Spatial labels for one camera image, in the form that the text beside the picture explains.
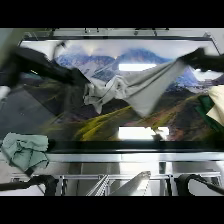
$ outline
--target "gray cloth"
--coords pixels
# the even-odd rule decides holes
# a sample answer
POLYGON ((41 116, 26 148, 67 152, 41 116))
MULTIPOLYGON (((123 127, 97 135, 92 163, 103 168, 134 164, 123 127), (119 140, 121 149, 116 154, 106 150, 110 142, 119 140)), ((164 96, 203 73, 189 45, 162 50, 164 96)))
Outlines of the gray cloth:
POLYGON ((26 171, 31 167, 46 168, 48 159, 44 152, 47 147, 47 136, 8 133, 1 150, 10 166, 26 171))
POLYGON ((91 84, 86 87, 84 103, 92 104, 100 114, 105 103, 113 98, 122 99, 140 116, 147 116, 159 97, 184 73, 186 67, 183 61, 177 59, 141 72, 122 72, 122 75, 114 76, 108 83, 92 78, 91 84))

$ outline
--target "sky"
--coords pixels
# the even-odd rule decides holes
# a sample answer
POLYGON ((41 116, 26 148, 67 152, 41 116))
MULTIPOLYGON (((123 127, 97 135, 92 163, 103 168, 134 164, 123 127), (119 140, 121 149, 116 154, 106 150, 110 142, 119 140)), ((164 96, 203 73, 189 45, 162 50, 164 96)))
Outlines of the sky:
MULTIPOLYGON (((59 41, 23 41, 21 46, 29 47, 45 53, 52 59, 54 46, 59 41)), ((80 48, 88 55, 107 55, 113 58, 124 53, 129 48, 145 48, 158 56, 175 59, 196 50, 198 47, 205 47, 206 54, 218 55, 218 52, 211 41, 188 41, 188 40, 69 40, 66 42, 67 49, 61 47, 58 54, 72 49, 74 53, 80 53, 80 48)), ((196 72, 192 70, 199 81, 205 79, 216 79, 222 73, 196 72)))

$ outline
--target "white cloth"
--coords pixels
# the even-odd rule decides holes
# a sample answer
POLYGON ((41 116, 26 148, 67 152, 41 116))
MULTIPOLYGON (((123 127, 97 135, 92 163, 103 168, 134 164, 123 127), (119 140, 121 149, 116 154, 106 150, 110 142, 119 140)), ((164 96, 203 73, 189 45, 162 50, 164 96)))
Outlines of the white cloth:
POLYGON ((181 74, 186 64, 180 59, 140 72, 122 72, 108 83, 91 79, 84 103, 92 104, 101 113, 103 104, 113 98, 122 99, 142 117, 148 115, 166 88, 181 74))
POLYGON ((213 118, 224 126, 224 85, 213 86, 208 94, 215 105, 207 113, 207 116, 213 118))

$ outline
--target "green cloth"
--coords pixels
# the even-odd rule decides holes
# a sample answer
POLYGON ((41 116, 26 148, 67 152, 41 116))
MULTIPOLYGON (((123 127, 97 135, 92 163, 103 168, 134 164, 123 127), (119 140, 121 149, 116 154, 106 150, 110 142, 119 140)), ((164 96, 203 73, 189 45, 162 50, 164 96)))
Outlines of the green cloth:
POLYGON ((195 109, 199 112, 204 121, 208 124, 209 127, 214 129, 215 131, 224 133, 224 127, 216 120, 206 115, 215 105, 210 96, 199 96, 198 100, 201 105, 195 107, 195 109))
POLYGON ((31 167, 46 168, 48 159, 44 152, 47 147, 47 136, 8 133, 1 150, 10 166, 26 171, 31 167))

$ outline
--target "snowy mountain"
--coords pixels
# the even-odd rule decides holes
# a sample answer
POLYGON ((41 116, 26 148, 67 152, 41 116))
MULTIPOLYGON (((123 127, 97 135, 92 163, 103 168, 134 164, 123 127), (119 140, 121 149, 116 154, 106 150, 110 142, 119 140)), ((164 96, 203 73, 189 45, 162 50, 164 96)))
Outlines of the snowy mountain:
MULTIPOLYGON (((162 64, 169 61, 172 61, 172 59, 160 57, 144 48, 129 49, 114 59, 110 56, 89 56, 81 48, 71 47, 65 54, 57 58, 57 62, 62 66, 68 68, 77 67, 86 77, 93 77, 106 82, 115 75, 121 75, 118 68, 120 63, 162 64)), ((189 68, 176 79, 175 84, 172 84, 168 90, 173 90, 177 86, 180 88, 198 86, 198 81, 189 68)))

